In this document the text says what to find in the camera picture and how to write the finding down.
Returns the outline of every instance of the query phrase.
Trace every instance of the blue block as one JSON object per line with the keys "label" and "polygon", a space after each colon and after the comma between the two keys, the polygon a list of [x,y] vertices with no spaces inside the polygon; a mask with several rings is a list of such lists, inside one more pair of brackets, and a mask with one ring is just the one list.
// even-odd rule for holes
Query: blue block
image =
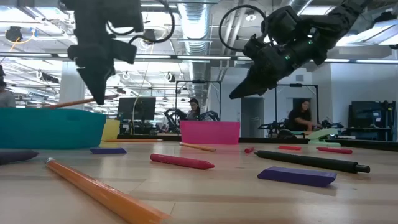
{"label": "blue block", "polygon": [[0,148],[96,147],[105,121],[104,114],[75,109],[0,108]]}
{"label": "blue block", "polygon": [[93,154],[126,154],[123,148],[97,148],[90,149]]}
{"label": "blue block", "polygon": [[317,170],[292,169],[285,167],[270,167],[263,170],[257,178],[274,180],[293,184],[309,185],[314,187],[326,187],[336,180],[334,172]]}

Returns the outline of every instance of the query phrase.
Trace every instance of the purple block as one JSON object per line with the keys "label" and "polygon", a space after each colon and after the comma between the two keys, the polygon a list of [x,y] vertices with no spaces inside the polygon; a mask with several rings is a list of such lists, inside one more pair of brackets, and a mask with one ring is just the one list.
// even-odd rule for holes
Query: purple block
{"label": "purple block", "polygon": [[292,169],[274,166],[263,170],[259,175],[257,175],[257,178],[293,184],[303,184],[314,187],[326,187],[336,180],[336,176],[337,174],[334,172]]}
{"label": "purple block", "polygon": [[96,148],[90,149],[93,154],[126,154],[123,148]]}

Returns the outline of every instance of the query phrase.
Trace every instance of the red marker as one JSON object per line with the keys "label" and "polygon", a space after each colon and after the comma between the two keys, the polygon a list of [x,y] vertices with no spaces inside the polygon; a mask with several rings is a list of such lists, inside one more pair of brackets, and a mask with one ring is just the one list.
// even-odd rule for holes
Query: red marker
{"label": "red marker", "polygon": [[210,169],[214,168],[214,164],[211,164],[207,161],[201,161],[198,159],[189,159],[184,157],[177,157],[177,156],[166,156],[160,154],[151,154],[150,159],[156,162],[164,162],[168,164],[174,164],[178,166],[186,166],[192,167],[196,169]]}
{"label": "red marker", "polygon": [[252,151],[254,151],[254,147],[250,147],[244,150],[245,153],[250,153]]}
{"label": "red marker", "polygon": [[343,154],[352,154],[353,151],[351,149],[334,149],[329,147],[317,147],[319,151],[324,152],[335,152],[335,153],[343,153]]}
{"label": "red marker", "polygon": [[278,146],[278,149],[301,150],[301,146]]}

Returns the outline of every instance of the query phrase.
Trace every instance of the pink bin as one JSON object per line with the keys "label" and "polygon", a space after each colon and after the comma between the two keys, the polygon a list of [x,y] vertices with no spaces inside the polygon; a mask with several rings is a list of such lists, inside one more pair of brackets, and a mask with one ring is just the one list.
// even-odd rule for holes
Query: pink bin
{"label": "pink bin", "polygon": [[238,144],[239,122],[181,121],[182,142],[190,144]]}

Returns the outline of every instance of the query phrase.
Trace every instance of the table surface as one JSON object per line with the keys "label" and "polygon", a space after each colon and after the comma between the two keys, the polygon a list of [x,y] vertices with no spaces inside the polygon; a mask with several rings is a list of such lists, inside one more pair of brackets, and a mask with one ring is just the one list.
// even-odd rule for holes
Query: table surface
{"label": "table surface", "polygon": [[[260,180],[271,166],[325,170],[246,155],[246,147],[282,151],[275,144],[217,146],[216,152],[177,142],[106,143],[126,155],[92,155],[88,150],[41,150],[31,161],[0,166],[0,217],[4,224],[125,223],[116,214],[45,168],[54,157],[105,184],[171,214],[176,223],[398,223],[398,153],[353,149],[352,155],[303,146],[289,153],[357,161],[370,174],[337,172],[327,188]],[[203,159],[198,170],[152,162],[151,153]]]}

